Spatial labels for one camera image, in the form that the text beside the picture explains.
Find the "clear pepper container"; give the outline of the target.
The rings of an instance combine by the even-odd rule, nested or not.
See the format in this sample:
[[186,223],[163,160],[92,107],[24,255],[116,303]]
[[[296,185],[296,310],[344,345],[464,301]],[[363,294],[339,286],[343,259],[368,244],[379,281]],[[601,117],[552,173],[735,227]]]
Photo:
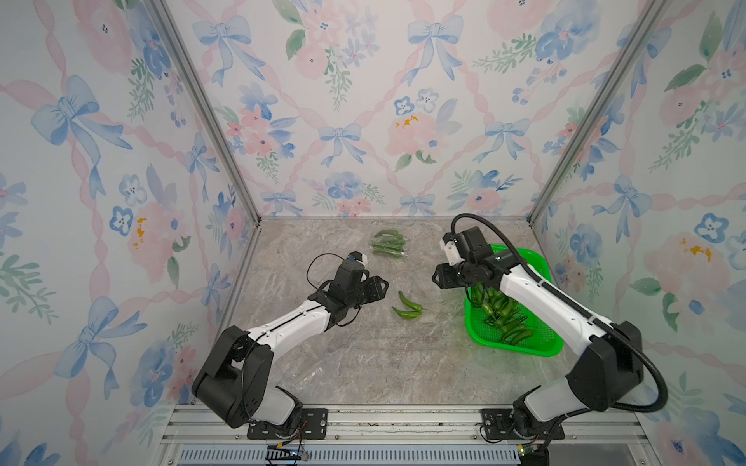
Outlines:
[[392,323],[405,326],[433,325],[437,317],[434,301],[415,285],[402,285],[393,289],[384,305],[384,311]]
[[370,248],[375,254],[401,258],[409,250],[410,240],[398,230],[383,229],[375,233],[370,240]]

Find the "green peppers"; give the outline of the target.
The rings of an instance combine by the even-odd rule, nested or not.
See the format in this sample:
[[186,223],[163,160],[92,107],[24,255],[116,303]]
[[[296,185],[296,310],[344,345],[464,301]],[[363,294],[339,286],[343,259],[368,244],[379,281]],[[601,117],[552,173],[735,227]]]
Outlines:
[[481,283],[468,289],[466,297],[472,307],[484,315],[482,324],[497,332],[499,343],[518,346],[533,336],[528,315],[515,299]]

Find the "bright green plastic basket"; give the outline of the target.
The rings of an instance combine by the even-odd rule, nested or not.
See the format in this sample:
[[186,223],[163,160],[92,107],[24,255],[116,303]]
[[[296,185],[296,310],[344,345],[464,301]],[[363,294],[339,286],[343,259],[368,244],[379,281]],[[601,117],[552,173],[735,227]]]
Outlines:
[[527,307],[502,292],[468,289],[464,324],[477,344],[524,355],[553,357],[563,339]]

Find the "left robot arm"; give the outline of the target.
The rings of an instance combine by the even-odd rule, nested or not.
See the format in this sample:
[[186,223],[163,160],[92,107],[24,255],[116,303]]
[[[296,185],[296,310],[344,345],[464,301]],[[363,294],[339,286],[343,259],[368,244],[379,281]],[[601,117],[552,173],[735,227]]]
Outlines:
[[333,279],[291,312],[249,330],[225,328],[194,378],[193,396],[231,428],[255,423],[280,439],[299,434],[303,403],[268,386],[272,364],[306,340],[346,326],[351,310],[384,300],[389,287],[369,273],[363,254],[353,252]]

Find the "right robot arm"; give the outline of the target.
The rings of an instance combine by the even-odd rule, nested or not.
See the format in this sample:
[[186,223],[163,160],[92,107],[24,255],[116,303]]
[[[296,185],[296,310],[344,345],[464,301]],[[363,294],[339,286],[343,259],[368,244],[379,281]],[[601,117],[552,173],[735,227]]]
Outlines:
[[520,436],[535,436],[559,419],[604,412],[643,383],[641,334],[634,325],[615,324],[585,308],[516,250],[493,250],[477,227],[445,234],[440,248],[447,260],[433,281],[441,289],[481,285],[500,291],[549,325],[577,357],[568,374],[514,402],[511,423]]

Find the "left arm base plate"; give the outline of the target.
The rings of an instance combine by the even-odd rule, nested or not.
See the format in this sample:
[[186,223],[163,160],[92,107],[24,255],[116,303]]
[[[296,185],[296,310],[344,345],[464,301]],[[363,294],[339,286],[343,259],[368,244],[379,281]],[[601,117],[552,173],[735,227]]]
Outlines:
[[324,440],[328,431],[328,409],[301,408],[295,410],[285,423],[271,424],[268,421],[249,423],[247,438],[249,440],[289,441]]

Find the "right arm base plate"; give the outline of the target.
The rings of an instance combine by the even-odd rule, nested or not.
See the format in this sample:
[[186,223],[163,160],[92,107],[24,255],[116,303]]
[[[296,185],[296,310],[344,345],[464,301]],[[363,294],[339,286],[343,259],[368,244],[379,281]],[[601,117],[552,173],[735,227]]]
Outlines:
[[553,421],[539,423],[527,415],[515,415],[512,408],[483,408],[479,411],[480,434],[489,442],[506,440],[565,440],[561,425],[554,427]]

